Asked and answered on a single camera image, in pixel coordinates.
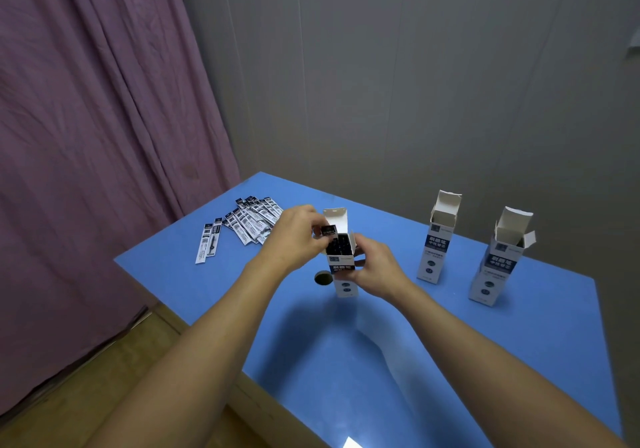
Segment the purple curtain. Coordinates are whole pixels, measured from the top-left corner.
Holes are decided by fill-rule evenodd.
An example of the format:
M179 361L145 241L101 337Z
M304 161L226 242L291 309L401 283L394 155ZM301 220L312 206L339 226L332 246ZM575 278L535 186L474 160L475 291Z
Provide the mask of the purple curtain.
M182 0L0 15L2 413L143 306L113 258L239 174Z

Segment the white box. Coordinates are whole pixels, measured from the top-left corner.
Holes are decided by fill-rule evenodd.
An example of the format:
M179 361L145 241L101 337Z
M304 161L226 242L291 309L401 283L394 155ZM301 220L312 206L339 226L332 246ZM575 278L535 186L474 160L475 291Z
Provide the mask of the white box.
M453 236L453 228L458 219L458 208L462 201L461 194L438 192L435 206L431 210L431 225L422 250L422 259L416 276L429 283L437 283L444 265L444 258L449 250L449 242Z
M524 250L536 242L536 232L525 234L533 213L504 208L491 242L471 283L469 299L493 307Z
M347 221L347 209L325 209L324 217L330 225L334 225L337 234L333 241L326 248L326 257L329 262L331 274L345 269L356 269L353 253L356 250L356 240L353 233L349 232ZM339 298L358 296L358 285L350 281L340 281L333 279L335 293Z

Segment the table surface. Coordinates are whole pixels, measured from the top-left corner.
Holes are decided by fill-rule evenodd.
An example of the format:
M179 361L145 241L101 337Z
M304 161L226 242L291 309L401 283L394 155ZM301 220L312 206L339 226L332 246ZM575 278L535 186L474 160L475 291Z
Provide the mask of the table surface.
M349 228L386 242L415 278L428 227L259 173L141 242L116 262L186 323L216 303L255 256L223 227L216 256L195 264L204 223L238 197L271 196L282 208L346 207ZM543 248L544 241L534 247ZM452 314L529 364L618 435L620 415L592 279L523 258L493 308L467 298L486 245L455 235L438 285L415 279ZM331 447L490 446L393 307L364 291L335 296L314 275L319 255L277 290L243 371Z

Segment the round hole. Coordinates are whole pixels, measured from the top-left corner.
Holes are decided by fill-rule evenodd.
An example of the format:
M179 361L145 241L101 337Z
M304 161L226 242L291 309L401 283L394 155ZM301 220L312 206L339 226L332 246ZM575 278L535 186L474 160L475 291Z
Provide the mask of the round hole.
M314 276L314 281L319 285L326 286L333 283L333 277L329 271L318 271Z

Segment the gray wall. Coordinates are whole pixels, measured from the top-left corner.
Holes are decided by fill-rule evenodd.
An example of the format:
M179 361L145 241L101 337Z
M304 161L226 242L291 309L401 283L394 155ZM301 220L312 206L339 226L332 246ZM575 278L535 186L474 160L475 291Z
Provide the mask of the gray wall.
M533 211L528 254L596 278L640 406L640 0L185 2L244 177L421 222L460 192L481 241Z

